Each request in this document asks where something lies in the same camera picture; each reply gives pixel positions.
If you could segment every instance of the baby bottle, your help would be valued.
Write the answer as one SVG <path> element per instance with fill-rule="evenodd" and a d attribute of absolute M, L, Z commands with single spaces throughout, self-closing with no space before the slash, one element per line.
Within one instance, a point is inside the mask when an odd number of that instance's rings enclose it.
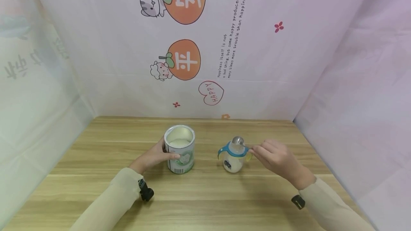
<path fill-rule="evenodd" d="M 244 161 L 249 161 L 251 157 L 242 137 L 234 137 L 218 151 L 218 159 L 222 160 L 225 170 L 231 173 L 239 172 Z"/>

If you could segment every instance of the fabric backdrop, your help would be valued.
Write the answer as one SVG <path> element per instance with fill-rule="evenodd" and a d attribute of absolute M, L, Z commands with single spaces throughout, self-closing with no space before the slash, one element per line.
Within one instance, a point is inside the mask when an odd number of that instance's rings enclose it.
<path fill-rule="evenodd" d="M 365 0 L 295 122 L 380 231 L 411 226 L 411 0 Z"/>
<path fill-rule="evenodd" d="M 93 116 L 38 0 L 0 0 L 0 229 Z"/>
<path fill-rule="evenodd" d="M 97 115 L 293 120 L 363 0 L 41 1 Z"/>

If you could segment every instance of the open can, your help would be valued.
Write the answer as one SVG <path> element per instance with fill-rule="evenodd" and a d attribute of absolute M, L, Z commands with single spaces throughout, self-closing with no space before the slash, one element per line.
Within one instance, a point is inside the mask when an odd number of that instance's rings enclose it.
<path fill-rule="evenodd" d="M 171 172 L 183 174 L 189 172 L 194 165 L 194 130 L 186 125 L 175 125 L 164 134 L 166 151 L 180 155 L 178 160 L 168 160 L 167 166 Z"/>

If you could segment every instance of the hand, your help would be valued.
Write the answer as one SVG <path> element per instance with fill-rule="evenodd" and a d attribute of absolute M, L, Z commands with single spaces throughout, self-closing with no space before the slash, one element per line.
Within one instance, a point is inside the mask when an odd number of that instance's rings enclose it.
<path fill-rule="evenodd" d="M 314 174 L 295 158 L 286 145 L 278 141 L 266 139 L 249 151 L 265 168 L 285 178 L 298 190 L 303 190 L 316 181 Z"/>
<path fill-rule="evenodd" d="M 129 168 L 133 169 L 138 174 L 143 175 L 146 170 L 154 165 L 157 165 L 163 161 L 177 160 L 179 158 L 179 154 L 167 153 L 165 151 L 164 137 L 162 137 L 157 144 L 135 159 L 130 164 Z"/>

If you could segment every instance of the cartoon cat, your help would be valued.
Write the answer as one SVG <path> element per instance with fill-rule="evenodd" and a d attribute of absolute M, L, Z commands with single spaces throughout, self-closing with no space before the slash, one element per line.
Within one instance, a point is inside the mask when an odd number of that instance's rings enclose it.
<path fill-rule="evenodd" d="M 148 17 L 164 17 L 166 7 L 163 0 L 140 0 L 141 14 Z"/>

